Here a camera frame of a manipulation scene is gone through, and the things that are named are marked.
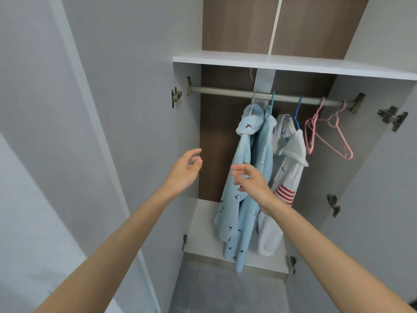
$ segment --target clothes rail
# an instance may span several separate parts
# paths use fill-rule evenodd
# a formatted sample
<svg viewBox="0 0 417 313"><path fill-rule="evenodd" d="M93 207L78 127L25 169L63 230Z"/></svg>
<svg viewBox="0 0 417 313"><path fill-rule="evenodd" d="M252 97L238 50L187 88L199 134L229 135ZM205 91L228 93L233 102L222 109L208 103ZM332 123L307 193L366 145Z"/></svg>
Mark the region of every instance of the clothes rail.
<svg viewBox="0 0 417 313"><path fill-rule="evenodd" d="M255 97L255 99L260 100L271 100L272 94L271 93L261 93L256 92L255 96L253 91L244 91L244 90L233 90L233 89L220 89L220 88L210 88L210 87L199 87L191 84L190 77L187 78L187 95L192 94L193 92L196 93L204 93L204 94L213 94L213 95L223 95L223 96L233 96L238 98L249 98L252 99ZM347 109L355 110L356 113L357 109L359 108L363 98L365 97L364 94L359 94L358 97L355 99L355 101L349 101L347 102ZM275 101L281 101L281 102L291 102L291 103L298 103L300 100L299 96L293 96L293 95L280 95L276 94L274 96ZM311 104L311 105L319 105L321 101L321 98L309 98L304 97L302 99L302 104ZM343 102L342 101L336 101L336 100L325 100L324 106L337 106L342 107Z"/></svg>

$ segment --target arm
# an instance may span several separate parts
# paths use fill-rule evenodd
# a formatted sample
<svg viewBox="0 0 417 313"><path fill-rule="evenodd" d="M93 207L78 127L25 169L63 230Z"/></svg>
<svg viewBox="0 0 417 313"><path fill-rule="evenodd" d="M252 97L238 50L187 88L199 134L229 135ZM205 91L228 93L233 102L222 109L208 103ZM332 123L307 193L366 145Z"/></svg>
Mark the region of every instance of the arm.
<svg viewBox="0 0 417 313"><path fill-rule="evenodd" d="M203 164L188 151L152 194L35 312L104 312L165 207L196 179Z"/></svg>
<svg viewBox="0 0 417 313"><path fill-rule="evenodd" d="M234 184L242 185L239 191L247 192L261 210L277 222L341 312L414 312L381 281L273 194L256 168L249 164L232 168L235 169L232 172Z"/></svg>

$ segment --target light blue robe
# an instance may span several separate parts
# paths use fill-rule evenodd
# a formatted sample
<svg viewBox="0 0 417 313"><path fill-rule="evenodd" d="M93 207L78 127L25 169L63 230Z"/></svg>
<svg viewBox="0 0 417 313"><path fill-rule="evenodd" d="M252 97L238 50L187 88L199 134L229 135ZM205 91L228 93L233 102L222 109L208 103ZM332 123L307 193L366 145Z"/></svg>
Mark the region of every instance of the light blue robe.
<svg viewBox="0 0 417 313"><path fill-rule="evenodd" d="M249 115L250 110L251 105L249 104L243 111L242 120L236 129L236 133L241 137L232 165L251 162L251 137L253 137L253 134L256 133L263 124L264 112L257 104L253 105L252 115ZM232 236L236 235L239 203L247 197L247 193L239 192L239 186L233 185L233 182L233 176L229 172L223 189L222 199L218 206L217 215L214 219L214 222L218 225L219 237L224 242L229 242Z"/></svg>
<svg viewBox="0 0 417 313"><path fill-rule="evenodd" d="M276 126L276 120L272 115L269 115L269 111L270 107L267 106L264 114L265 122L254 143L251 161L251 164L263 174L267 182L269 182L272 174L272 133ZM238 273L243 270L253 226L259 211L259 205L247 196L240 205L237 234L232 236L226 244L224 257L228 260L236 260L236 271Z"/></svg>

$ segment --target white hooded garment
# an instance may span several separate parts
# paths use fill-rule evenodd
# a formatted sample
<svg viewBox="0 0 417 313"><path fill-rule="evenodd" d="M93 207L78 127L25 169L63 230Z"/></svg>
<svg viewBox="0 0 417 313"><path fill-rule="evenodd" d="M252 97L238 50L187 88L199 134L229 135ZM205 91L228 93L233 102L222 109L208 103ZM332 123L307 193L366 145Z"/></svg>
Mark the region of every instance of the white hooded garment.
<svg viewBox="0 0 417 313"><path fill-rule="evenodd" d="M306 161L306 146L302 130L295 130L289 115L279 115L277 118L276 137L272 148L281 159L281 165L276 173L271 190L281 200L291 205ZM275 254L282 240L283 232L278 224L268 215L260 212L258 215L259 240L258 252L264 256Z"/></svg>

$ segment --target forearm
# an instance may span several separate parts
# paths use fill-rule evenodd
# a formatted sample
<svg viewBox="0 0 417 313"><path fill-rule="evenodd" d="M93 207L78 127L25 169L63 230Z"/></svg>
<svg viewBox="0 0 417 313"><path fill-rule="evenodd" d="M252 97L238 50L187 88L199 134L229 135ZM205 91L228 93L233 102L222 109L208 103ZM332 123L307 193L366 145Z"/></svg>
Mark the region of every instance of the forearm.
<svg viewBox="0 0 417 313"><path fill-rule="evenodd" d="M276 198L271 217L293 242L341 312L413 312L396 294Z"/></svg>
<svg viewBox="0 0 417 313"><path fill-rule="evenodd" d="M174 198L161 189L152 194L35 312L104 312L149 232Z"/></svg>

